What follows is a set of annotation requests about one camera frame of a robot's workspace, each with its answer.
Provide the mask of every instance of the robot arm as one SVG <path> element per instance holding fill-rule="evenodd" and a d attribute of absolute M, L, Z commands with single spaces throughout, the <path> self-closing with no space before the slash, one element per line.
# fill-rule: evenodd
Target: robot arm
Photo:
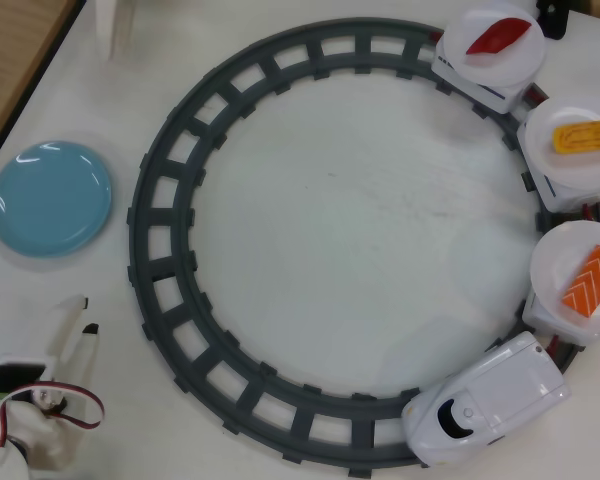
<path fill-rule="evenodd" d="M 81 420 L 86 404 L 93 402 L 104 418 L 102 402 L 84 388 L 97 353 L 98 325 L 85 327 L 69 359 L 61 362 L 87 305 L 83 296 L 68 298 L 41 322 L 29 352 L 0 358 L 0 480 L 27 480 L 29 469 L 66 467 L 82 431 L 100 424 Z"/>

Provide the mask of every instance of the light blue dish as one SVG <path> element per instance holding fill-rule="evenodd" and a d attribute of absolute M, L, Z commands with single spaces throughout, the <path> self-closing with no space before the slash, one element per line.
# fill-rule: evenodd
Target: light blue dish
<path fill-rule="evenodd" d="M 0 172 L 0 240 L 23 255 L 77 250 L 98 233 L 110 209 L 107 170 L 82 145 L 35 145 Z"/>

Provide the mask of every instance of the salmon sushi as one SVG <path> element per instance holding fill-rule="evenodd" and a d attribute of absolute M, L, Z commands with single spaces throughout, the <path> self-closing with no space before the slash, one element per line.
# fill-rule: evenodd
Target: salmon sushi
<path fill-rule="evenodd" d="M 587 257 L 564 293 L 562 303 L 586 318 L 591 318 L 600 305 L 600 245 L 596 245 Z"/>

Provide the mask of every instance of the gray plastic track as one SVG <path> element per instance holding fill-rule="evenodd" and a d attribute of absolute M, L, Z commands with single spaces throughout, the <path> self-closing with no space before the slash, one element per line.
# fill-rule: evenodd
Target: gray plastic track
<path fill-rule="evenodd" d="M 431 71 L 430 63 L 418 59 L 422 47 L 431 48 L 442 31 L 417 23 L 356 18 L 316 23 L 283 32 L 246 48 L 219 67 L 213 69 L 171 112 L 158 133 L 149 153 L 141 164 L 141 172 L 129 209 L 129 280 L 136 291 L 144 317 L 143 329 L 147 338 L 155 342 L 175 374 L 175 383 L 196 396 L 209 410 L 224 422 L 224 427 L 237 434 L 244 433 L 282 453 L 283 458 L 300 463 L 302 460 L 320 462 L 349 469 L 349 475 L 369 478 L 372 469 L 420 463 L 404 442 L 374 446 L 375 422 L 399 418 L 404 405 L 418 394 L 417 388 L 401 392 L 393 398 L 375 398 L 355 393 L 350 398 L 322 393 L 320 388 L 299 386 L 277 375 L 276 370 L 247 356 L 238 340 L 216 322 L 207 295 L 200 291 L 194 272 L 197 269 L 193 246 L 189 243 L 189 229 L 193 227 L 191 208 L 195 189 L 202 185 L 204 165 L 214 149 L 222 147 L 226 133 L 240 118 L 254 112 L 258 101 L 275 92 L 282 94 L 293 82 L 313 76 L 327 78 L 337 69 L 352 69 L 357 74 L 370 73 L 373 68 L 390 69 L 406 80 L 417 75 L 433 82 L 440 92 L 468 98 Z M 336 37 L 354 37 L 355 52 L 324 55 L 321 42 Z M 406 40 L 402 55 L 371 51 L 373 37 L 392 37 Z M 292 47 L 305 46 L 308 61 L 281 69 L 274 55 Z M 259 65 L 265 78 L 241 92 L 231 82 L 245 69 Z M 227 106 L 210 124 L 194 118 L 209 98 L 219 94 Z M 527 108 L 533 108 L 546 96 L 533 86 L 525 95 Z M 516 131 L 518 120 L 513 115 L 500 115 L 474 104 L 473 112 L 482 118 L 491 118 L 503 131 L 503 141 L 511 150 L 520 150 Z M 186 163 L 168 158 L 176 139 L 181 134 L 198 137 L 198 142 Z M 178 186 L 171 208 L 152 208 L 151 203 L 160 177 L 177 180 Z M 529 175 L 524 176 L 528 191 L 534 189 Z M 600 215 L 600 206 L 594 213 Z M 541 204 L 538 229 L 543 233 L 561 221 Z M 149 229 L 168 226 L 171 231 L 171 256 L 149 259 Z M 183 303 L 162 311 L 154 282 L 175 277 Z M 176 342 L 173 331 L 185 322 L 193 322 L 209 344 L 207 350 L 191 362 Z M 512 332 L 518 331 L 520 322 Z M 577 349 L 563 345 L 566 364 Z M 206 381 L 206 376 L 220 362 L 247 381 L 247 387 L 234 402 Z M 290 430 L 252 415 L 264 393 L 296 408 Z M 309 438 L 315 415 L 325 415 L 351 421 L 349 445 L 334 445 Z"/>

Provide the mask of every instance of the red toy food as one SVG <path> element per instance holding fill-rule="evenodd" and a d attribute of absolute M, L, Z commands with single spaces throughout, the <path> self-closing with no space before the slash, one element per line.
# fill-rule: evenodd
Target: red toy food
<path fill-rule="evenodd" d="M 531 24 L 521 18 L 503 18 L 491 25 L 486 32 L 473 42 L 467 55 L 477 53 L 500 53 L 524 35 Z"/>

